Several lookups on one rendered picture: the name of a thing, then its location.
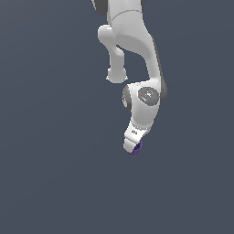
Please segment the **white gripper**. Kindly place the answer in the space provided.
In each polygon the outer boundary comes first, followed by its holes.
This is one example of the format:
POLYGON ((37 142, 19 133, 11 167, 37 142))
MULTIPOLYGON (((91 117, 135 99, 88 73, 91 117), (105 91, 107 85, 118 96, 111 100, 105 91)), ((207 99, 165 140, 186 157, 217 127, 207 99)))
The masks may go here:
POLYGON ((134 147, 137 145, 136 143, 139 143, 142 140, 142 138, 151 131, 152 126, 152 123, 138 126, 133 122, 129 122, 129 125, 124 133, 125 139, 123 143, 123 148, 128 153, 131 153, 134 147))

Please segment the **small purple object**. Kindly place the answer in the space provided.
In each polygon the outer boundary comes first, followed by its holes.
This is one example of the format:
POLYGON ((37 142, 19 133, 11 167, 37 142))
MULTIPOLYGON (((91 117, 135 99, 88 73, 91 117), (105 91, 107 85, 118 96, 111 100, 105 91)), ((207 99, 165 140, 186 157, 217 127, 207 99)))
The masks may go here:
POLYGON ((133 151, 132 151, 131 153, 129 153, 129 154, 130 154, 130 155, 137 155, 137 154, 139 153, 139 151, 141 150, 142 146, 143 146, 143 142, 140 141, 140 143, 138 143, 138 144, 134 147, 133 151))

